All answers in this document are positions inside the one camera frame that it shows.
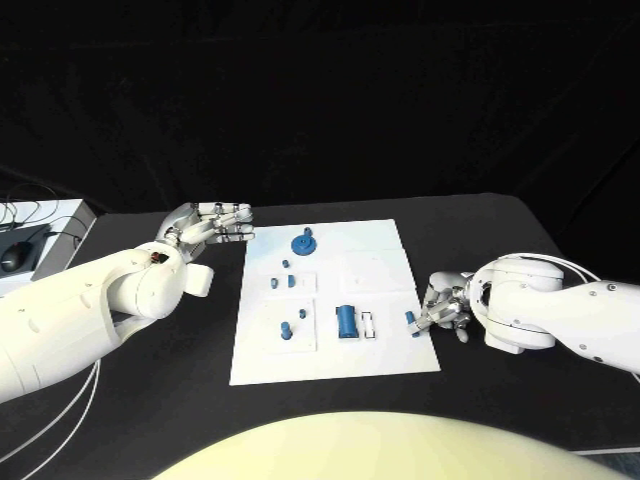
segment blue object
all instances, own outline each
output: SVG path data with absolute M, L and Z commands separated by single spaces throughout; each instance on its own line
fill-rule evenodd
M 416 321 L 414 314 L 411 312 L 406 312 L 406 323 L 414 323 Z M 411 336 L 416 338 L 419 333 L 412 333 Z
M 292 336 L 291 327 L 288 326 L 288 322 L 281 322 L 281 338 L 288 340 Z
M 350 305 L 337 307 L 339 338 L 359 338 L 354 315 L 356 312 Z
M 316 251 L 317 242 L 313 238 L 313 230 L 305 227 L 303 229 L 303 235 L 298 235 L 291 240 L 291 250 L 297 255 L 305 256 Z

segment white paper sheet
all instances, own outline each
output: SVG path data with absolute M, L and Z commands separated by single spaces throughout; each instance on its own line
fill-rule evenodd
M 291 240 L 304 227 L 317 249 L 301 257 Z M 261 227 L 246 248 L 230 385 L 440 371 L 429 335 L 412 338 L 405 327 L 405 312 L 418 315 L 421 307 L 393 220 Z M 339 338 L 341 305 L 354 307 L 359 339 Z M 375 339 L 365 338 L 363 312 Z M 282 321 L 291 340 L 281 339 Z

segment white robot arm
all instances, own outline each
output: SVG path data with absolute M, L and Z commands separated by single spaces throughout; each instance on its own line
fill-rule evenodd
M 529 256 L 542 260 L 522 258 Z M 454 327 L 465 341 L 460 332 L 473 313 L 489 346 L 519 354 L 559 340 L 584 358 L 640 375 L 640 286 L 594 277 L 597 281 L 564 289 L 564 272 L 549 258 L 516 254 L 474 274 L 434 273 L 409 331 L 438 324 Z M 562 265 L 584 278 L 581 267 Z
M 59 382 L 174 310 L 205 297 L 205 244 L 254 238 L 245 204 L 184 204 L 157 238 L 0 297 L 0 403 Z

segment black table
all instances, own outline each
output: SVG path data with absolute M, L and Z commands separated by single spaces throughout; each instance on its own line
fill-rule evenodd
M 255 225 L 393 218 L 422 298 L 438 270 L 476 270 L 513 252 L 558 255 L 522 202 L 484 194 L 254 209 Z M 154 238 L 164 214 L 105 215 L 73 264 Z M 104 359 L 85 423 L 39 478 L 148 478 L 193 452 L 268 422 L 320 412 L 389 410 L 477 422 L 569 450 L 640 447 L 640 386 L 633 377 L 561 345 L 510 355 L 470 327 L 461 344 L 431 330 L 442 371 L 229 386 L 245 245 L 209 247 L 206 299 L 184 296 L 176 312 Z M 85 374 L 0 406 L 0 455 L 63 408 Z M 43 461 L 82 410 L 0 466 L 20 477 Z

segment computer mouse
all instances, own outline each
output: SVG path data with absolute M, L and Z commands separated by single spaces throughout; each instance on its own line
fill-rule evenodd
M 4 272 L 14 272 L 24 265 L 32 247 L 29 242 L 17 242 L 10 245 L 0 257 L 0 268 Z

